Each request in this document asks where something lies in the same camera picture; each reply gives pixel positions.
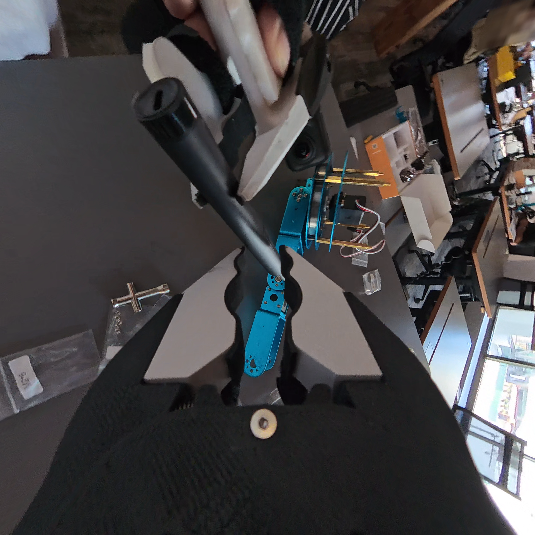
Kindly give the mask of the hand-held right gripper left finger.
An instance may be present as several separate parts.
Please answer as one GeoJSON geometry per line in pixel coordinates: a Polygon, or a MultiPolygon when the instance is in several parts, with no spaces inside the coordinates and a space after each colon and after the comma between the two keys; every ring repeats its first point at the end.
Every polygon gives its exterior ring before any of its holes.
{"type": "Polygon", "coordinates": [[[235,249],[181,295],[177,310],[144,375],[150,384],[216,387],[224,403],[238,403],[244,374],[243,300],[235,249]]]}

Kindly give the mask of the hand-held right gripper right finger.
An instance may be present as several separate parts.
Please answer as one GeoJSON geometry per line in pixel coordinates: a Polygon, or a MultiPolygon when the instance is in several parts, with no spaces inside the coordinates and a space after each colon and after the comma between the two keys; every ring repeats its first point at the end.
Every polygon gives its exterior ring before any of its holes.
{"type": "Polygon", "coordinates": [[[304,403],[320,385],[380,380],[382,371],[344,290],[288,246],[280,247],[289,315],[277,376],[282,403],[304,403]]]}

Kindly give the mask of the blue toy robot arm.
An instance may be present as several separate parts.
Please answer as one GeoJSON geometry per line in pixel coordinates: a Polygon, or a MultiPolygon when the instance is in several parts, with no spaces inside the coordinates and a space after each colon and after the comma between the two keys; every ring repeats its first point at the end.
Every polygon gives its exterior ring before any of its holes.
{"type": "MultiPolygon", "coordinates": [[[[352,249],[351,258],[364,252],[375,255],[385,246],[385,240],[370,245],[364,240],[380,225],[377,212],[354,200],[349,206],[343,186],[357,185],[358,179],[381,176],[379,172],[358,171],[348,168],[349,151],[341,168],[332,166],[330,155],[325,164],[314,168],[312,177],[304,186],[297,186],[288,195],[286,208],[279,227],[276,250],[285,246],[303,256],[306,249],[320,244],[352,249]]],[[[285,279],[268,274],[262,304],[257,310],[245,345],[244,373],[259,377],[273,368],[280,347],[286,316],[284,299],[285,279]]]]}

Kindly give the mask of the black electric screwdriver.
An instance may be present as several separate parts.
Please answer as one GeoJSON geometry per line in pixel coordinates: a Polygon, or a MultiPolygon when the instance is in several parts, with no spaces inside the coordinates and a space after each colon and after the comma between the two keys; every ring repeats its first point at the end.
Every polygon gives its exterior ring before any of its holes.
{"type": "Polygon", "coordinates": [[[281,260],[257,214],[237,195],[238,182],[183,83],[165,77],[139,93],[133,112],[164,152],[271,275],[281,260]]]}

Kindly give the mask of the dark grey desk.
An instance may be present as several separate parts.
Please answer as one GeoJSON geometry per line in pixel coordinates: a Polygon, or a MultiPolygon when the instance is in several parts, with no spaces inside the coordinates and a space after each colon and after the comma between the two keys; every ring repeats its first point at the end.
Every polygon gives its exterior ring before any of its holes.
{"type": "MultiPolygon", "coordinates": [[[[139,56],[1,62],[1,356],[91,330],[111,298],[168,283],[181,293],[241,246],[136,121],[139,56]]],[[[382,291],[325,248],[309,262],[354,293],[425,365],[385,249],[382,291]]],[[[1,421],[1,534],[31,503],[87,386],[1,421]]]]}

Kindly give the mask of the person's left hand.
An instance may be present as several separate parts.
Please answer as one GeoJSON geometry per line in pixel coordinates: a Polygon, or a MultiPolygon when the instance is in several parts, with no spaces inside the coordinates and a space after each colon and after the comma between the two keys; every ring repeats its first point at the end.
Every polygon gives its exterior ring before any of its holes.
{"type": "MultiPolygon", "coordinates": [[[[210,47],[217,51],[217,44],[204,13],[197,1],[163,1],[170,14],[197,31],[210,47]]],[[[259,33],[270,65],[278,78],[283,78],[290,66],[291,47],[282,18],[275,8],[264,1],[256,12],[259,33]]]]}

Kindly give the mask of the black pad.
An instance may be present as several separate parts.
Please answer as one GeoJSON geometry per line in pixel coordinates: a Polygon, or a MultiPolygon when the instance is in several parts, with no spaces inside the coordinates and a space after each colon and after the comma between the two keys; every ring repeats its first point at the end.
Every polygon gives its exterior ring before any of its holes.
{"type": "Polygon", "coordinates": [[[339,103],[347,128],[398,106],[398,98],[392,85],[372,86],[357,80],[354,82],[354,88],[357,94],[339,103]]]}

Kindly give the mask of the clear bag of small nuts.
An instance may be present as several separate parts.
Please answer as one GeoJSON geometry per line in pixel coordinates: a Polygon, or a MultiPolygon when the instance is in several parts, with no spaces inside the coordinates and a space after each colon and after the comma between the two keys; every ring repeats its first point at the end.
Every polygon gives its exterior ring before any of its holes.
{"type": "Polygon", "coordinates": [[[142,304],[139,312],[131,303],[112,307],[108,317],[103,349],[98,367],[101,373],[125,344],[140,331],[164,305],[170,301],[169,295],[160,295],[154,304],[142,304]]]}

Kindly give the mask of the silver cross wrench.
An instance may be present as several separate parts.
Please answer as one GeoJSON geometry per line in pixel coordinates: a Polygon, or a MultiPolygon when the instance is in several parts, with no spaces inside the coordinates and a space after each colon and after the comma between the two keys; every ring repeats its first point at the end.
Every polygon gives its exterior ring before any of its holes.
{"type": "Polygon", "coordinates": [[[137,291],[135,285],[132,282],[128,282],[126,284],[126,288],[127,294],[118,298],[112,298],[111,305],[113,308],[130,305],[134,313],[139,313],[142,311],[142,300],[155,296],[166,295],[170,292],[168,284],[161,284],[148,290],[137,291]]]}

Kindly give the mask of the black white striped cloth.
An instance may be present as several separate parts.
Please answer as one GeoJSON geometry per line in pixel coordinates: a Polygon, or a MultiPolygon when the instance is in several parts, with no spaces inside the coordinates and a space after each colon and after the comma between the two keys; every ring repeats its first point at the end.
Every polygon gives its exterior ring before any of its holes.
{"type": "Polygon", "coordinates": [[[330,41],[358,16],[363,3],[365,1],[310,1],[305,22],[312,32],[330,41]]]}

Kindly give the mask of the orange cardboard box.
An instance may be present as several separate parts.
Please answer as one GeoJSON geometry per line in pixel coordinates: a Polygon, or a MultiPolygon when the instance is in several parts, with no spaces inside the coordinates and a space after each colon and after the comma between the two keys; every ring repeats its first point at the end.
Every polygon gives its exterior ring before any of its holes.
{"type": "Polygon", "coordinates": [[[387,181],[380,187],[382,199],[390,199],[409,193],[409,187],[420,177],[434,171],[430,162],[419,158],[411,122],[398,124],[365,144],[371,168],[387,181]]]}

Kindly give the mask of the white office table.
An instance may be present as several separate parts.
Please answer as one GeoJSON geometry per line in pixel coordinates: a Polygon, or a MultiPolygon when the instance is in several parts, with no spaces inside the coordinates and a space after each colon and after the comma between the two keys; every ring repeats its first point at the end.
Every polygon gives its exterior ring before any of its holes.
{"type": "Polygon", "coordinates": [[[460,180],[490,143],[477,66],[438,72],[432,87],[453,178],[460,180]]]}
{"type": "Polygon", "coordinates": [[[534,283],[534,257],[509,254],[501,201],[491,202],[471,251],[482,309],[492,318],[502,278],[534,283]]]}
{"type": "Polygon", "coordinates": [[[431,379],[453,407],[472,346],[454,277],[446,280],[420,340],[431,379]]]}

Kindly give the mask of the black office chair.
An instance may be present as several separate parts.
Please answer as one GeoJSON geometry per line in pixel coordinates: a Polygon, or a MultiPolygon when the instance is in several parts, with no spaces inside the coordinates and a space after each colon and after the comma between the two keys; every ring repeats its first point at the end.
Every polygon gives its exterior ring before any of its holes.
{"type": "Polygon", "coordinates": [[[460,246],[450,248],[438,262],[429,253],[409,248],[400,258],[397,269],[409,304],[418,308],[423,306],[432,290],[444,290],[449,278],[454,278],[462,303],[480,301],[474,261],[460,246]]]}

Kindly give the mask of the white cardboard box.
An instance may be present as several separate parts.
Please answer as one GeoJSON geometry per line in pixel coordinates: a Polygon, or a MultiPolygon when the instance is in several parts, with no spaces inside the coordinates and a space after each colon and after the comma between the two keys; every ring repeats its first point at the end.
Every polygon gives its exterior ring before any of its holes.
{"type": "Polygon", "coordinates": [[[448,191],[435,159],[402,188],[400,199],[416,246],[435,253],[453,224],[448,191]]]}

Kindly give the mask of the large glass window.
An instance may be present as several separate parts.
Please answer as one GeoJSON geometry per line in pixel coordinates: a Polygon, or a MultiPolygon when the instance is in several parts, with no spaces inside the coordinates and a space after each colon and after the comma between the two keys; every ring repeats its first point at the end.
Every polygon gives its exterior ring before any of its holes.
{"type": "Polygon", "coordinates": [[[534,534],[534,311],[484,317],[456,403],[486,490],[517,534],[534,534]]]}

